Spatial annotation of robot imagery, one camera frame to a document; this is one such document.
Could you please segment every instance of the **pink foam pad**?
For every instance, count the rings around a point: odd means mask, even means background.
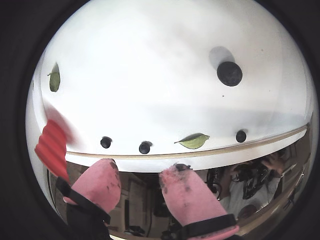
[[[227,214],[203,180],[188,166],[175,164],[159,177],[165,203],[182,226]],[[238,231],[239,227],[233,226],[201,238],[223,240]]]
[[[121,195],[121,182],[115,161],[110,158],[100,159],[89,167],[71,188],[109,213],[118,204]],[[68,197],[63,200],[76,205]]]

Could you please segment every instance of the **dirt spot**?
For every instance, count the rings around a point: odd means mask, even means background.
[[[112,167],[113,169],[118,170],[117,165],[116,165],[113,161],[110,162],[110,165],[111,165],[111,167]]]
[[[185,164],[182,164],[182,163],[177,163],[176,165],[175,165],[175,168],[179,171],[179,172],[181,172],[181,171],[184,171],[184,170],[188,170],[188,169],[190,169],[190,165],[185,165]]]
[[[162,181],[161,176],[159,177],[159,184],[160,184],[160,187],[161,187],[162,189],[165,187],[165,184],[164,184],[164,182]]]

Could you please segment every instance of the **bay leaf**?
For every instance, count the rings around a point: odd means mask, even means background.
[[[210,136],[208,135],[204,135],[202,133],[196,133],[196,134],[187,136],[180,141],[176,141],[175,144],[179,143],[182,146],[186,147],[187,149],[198,149],[202,147],[205,144],[205,141],[207,141],[209,138]]]
[[[59,89],[60,86],[60,73],[59,72],[51,72],[48,74],[50,76],[50,90],[51,92],[56,92]]]

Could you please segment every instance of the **black strap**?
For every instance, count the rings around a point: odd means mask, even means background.
[[[188,238],[214,233],[235,226],[236,224],[237,222],[233,214],[218,216],[185,225],[176,233],[176,239],[187,240]]]
[[[66,205],[68,226],[79,240],[111,240],[104,222],[79,205]]]
[[[79,206],[89,211],[92,215],[96,216],[107,224],[110,224],[111,218],[109,214],[107,214],[104,210],[95,205],[89,199],[74,191],[62,177],[58,177],[55,186],[64,197],[70,198]]]

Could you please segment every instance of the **white surface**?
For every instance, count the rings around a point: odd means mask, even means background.
[[[306,130],[272,144],[211,156],[185,157],[160,160],[128,160],[115,158],[114,160],[116,162],[116,165],[118,166],[119,171],[121,172],[160,173],[162,170],[169,168],[175,163],[191,165],[191,168],[196,171],[238,164],[265,156],[269,153],[273,153],[275,151],[289,146],[298,139],[302,138],[305,135],[305,133]],[[65,159],[69,162],[88,167],[90,167],[99,160],[99,158],[76,156],[71,154],[66,154]]]
[[[212,55],[218,47],[227,51]],[[217,149],[238,145],[241,129],[247,143],[299,128],[313,111],[311,76],[299,49],[251,0],[92,0],[59,29],[42,57],[32,93],[36,120],[42,129],[44,106],[56,108],[76,136],[71,152],[139,155],[143,141],[153,143],[150,154],[193,152],[174,142],[195,133],[210,136],[196,151]],[[232,58],[243,79],[228,87],[211,62]],[[47,75],[56,62],[61,84],[51,92]],[[108,149],[100,145],[103,136],[113,141]],[[212,164],[184,161],[196,169],[219,167],[269,154],[279,144],[249,156],[213,156],[219,160]],[[97,160],[66,159],[85,166]],[[138,161],[117,164],[122,171],[158,172],[177,160],[137,168]]]
[[[48,180],[47,180],[47,168],[46,166],[40,161],[38,156],[36,155],[35,152],[35,147],[38,143],[39,136],[41,134],[41,130],[39,128],[39,125],[37,124],[36,121],[36,115],[35,111],[37,109],[34,108],[33,105],[33,90],[32,90],[32,83],[29,89],[28,93],[28,98],[27,98],[27,103],[26,103],[26,110],[25,110],[25,134],[26,134],[26,143],[27,143],[27,148],[29,152],[29,157],[32,165],[33,172],[35,174],[35,177],[39,183],[39,186],[50,203],[51,207],[57,211],[54,208],[54,203],[50,197],[50,190],[48,187]]]

